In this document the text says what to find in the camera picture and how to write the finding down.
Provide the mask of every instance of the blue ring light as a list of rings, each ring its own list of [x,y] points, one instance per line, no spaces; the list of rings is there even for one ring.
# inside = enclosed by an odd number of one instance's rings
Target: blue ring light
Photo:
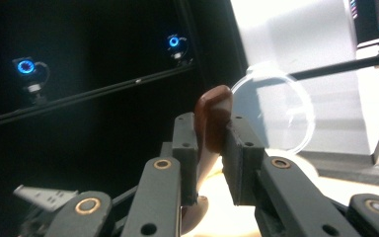
[[[23,60],[18,63],[17,69],[20,73],[30,74],[36,69],[34,63],[30,60]]]
[[[180,43],[180,39],[178,39],[176,37],[173,37],[173,38],[169,39],[169,45],[171,47],[178,46],[179,43]]]

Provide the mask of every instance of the metal rod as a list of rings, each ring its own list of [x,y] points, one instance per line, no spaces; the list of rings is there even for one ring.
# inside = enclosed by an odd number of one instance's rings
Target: metal rod
[[[151,75],[131,79],[128,81],[113,84],[107,87],[99,88],[96,90],[80,93],[74,96],[66,97],[60,100],[48,102],[45,105],[33,106],[25,109],[16,110],[0,116],[0,124],[8,123],[14,120],[32,117],[35,115],[43,114],[48,111],[63,108],[66,106],[74,105],[80,102],[88,101],[103,95],[111,94],[117,91],[125,90],[134,86],[142,85],[145,83],[157,81],[174,75],[178,75],[183,72],[191,71],[195,69],[194,65],[187,65],[171,70],[166,70]]]
[[[294,77],[296,80],[304,80],[312,77],[326,76],[340,72],[346,72],[356,69],[361,69],[364,67],[377,66],[379,65],[379,56],[368,57],[364,59],[357,59],[348,62],[342,62],[330,66],[324,66],[319,68],[314,68],[310,70],[300,71],[291,73],[290,76]]]
[[[134,186],[130,190],[124,192],[122,195],[115,197],[113,199],[113,207],[116,207],[119,204],[123,203],[125,200],[134,197],[134,195],[136,194],[137,188],[138,188],[137,186]]]

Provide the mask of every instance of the white surface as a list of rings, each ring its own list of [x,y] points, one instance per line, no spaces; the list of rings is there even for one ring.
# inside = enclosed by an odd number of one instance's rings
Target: white surface
[[[309,143],[315,129],[313,105],[292,77],[250,67],[232,92],[233,114],[244,116],[266,147],[298,153]]]
[[[348,0],[233,0],[232,6],[250,66],[293,73],[356,58]],[[304,150],[373,153],[379,110],[371,105],[379,78],[369,79],[368,72],[363,77],[352,71],[300,82],[316,115],[315,133]]]

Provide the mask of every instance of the cable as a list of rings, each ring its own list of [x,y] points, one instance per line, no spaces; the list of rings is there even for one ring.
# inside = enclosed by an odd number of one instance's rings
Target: cable
[[[186,43],[186,50],[184,51],[184,54],[181,57],[184,57],[187,52],[189,51],[189,45],[187,43],[187,38],[180,38],[180,41],[183,40]]]
[[[35,66],[41,66],[45,69],[45,73],[46,73],[45,80],[43,82],[39,83],[39,85],[41,87],[44,87],[45,84],[47,83],[48,79],[50,78],[50,68],[47,66],[47,64],[45,64],[43,62],[36,62]]]

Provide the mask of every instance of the brown object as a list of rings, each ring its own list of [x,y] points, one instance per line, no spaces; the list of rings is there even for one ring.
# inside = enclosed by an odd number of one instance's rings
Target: brown object
[[[222,85],[204,93],[195,105],[194,129],[199,152],[197,191],[222,150],[226,124],[232,114],[232,103],[232,91]]]
[[[232,91],[227,86],[218,86],[204,93],[195,105],[193,126],[198,143],[197,192],[223,148],[232,104]],[[182,234],[193,230],[207,210],[207,197],[198,197],[197,204],[183,207]]]

